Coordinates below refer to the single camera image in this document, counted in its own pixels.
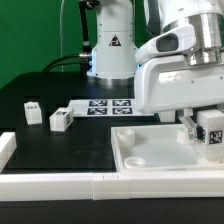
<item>black table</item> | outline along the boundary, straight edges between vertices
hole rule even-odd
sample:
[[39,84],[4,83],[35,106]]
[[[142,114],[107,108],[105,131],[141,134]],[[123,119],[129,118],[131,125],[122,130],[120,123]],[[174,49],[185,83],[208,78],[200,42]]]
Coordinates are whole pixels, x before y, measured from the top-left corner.
[[[94,85],[78,73],[18,76],[0,90],[0,134],[15,131],[18,145],[2,173],[116,172],[110,128],[159,124],[157,116],[75,118],[64,133],[50,131],[49,117],[71,99],[133,97],[133,86]],[[41,125],[27,125],[29,101],[39,102]],[[223,209],[222,198],[1,202],[0,223],[223,223]]]

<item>green screen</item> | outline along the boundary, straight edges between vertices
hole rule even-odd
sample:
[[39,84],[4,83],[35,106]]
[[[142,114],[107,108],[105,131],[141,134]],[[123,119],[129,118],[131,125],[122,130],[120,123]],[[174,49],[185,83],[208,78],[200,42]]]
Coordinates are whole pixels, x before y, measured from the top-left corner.
[[[60,10],[62,0],[0,1],[0,88],[19,74],[39,72],[61,56]],[[92,46],[96,44],[95,10],[87,11]],[[136,1],[136,45],[149,39],[143,0]],[[63,55],[82,47],[78,0],[66,0],[63,14]],[[76,65],[66,70],[78,71]]]

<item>white tray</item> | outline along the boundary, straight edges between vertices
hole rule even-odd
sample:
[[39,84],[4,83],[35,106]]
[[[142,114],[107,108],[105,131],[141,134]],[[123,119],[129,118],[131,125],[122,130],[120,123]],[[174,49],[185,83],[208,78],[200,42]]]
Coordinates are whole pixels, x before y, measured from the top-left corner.
[[[210,162],[195,150],[196,144],[177,142],[177,131],[183,125],[155,125],[112,128],[112,147],[118,172],[153,170],[214,170],[224,169],[223,161]],[[135,144],[122,147],[118,132],[133,131]]]

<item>white cube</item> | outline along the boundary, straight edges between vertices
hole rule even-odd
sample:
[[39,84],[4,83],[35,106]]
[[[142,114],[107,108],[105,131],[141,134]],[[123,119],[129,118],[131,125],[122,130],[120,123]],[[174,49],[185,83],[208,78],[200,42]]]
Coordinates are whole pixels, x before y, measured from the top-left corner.
[[37,102],[24,103],[25,115],[28,125],[41,124],[41,109]]
[[202,127],[201,141],[196,151],[206,159],[224,156],[224,114],[219,110],[205,110],[197,114],[197,124]]
[[203,129],[224,129],[224,114],[219,110],[199,111],[197,124]]
[[65,131],[73,122],[73,114],[72,108],[59,108],[50,116],[51,131]]

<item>warning label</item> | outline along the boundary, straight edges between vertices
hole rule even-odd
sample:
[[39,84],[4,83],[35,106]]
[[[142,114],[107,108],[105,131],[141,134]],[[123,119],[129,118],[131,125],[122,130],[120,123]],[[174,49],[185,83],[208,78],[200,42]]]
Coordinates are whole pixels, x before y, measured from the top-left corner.
[[117,35],[115,35],[112,39],[112,41],[110,42],[109,46],[116,46],[116,47],[120,47],[121,43],[117,37]]

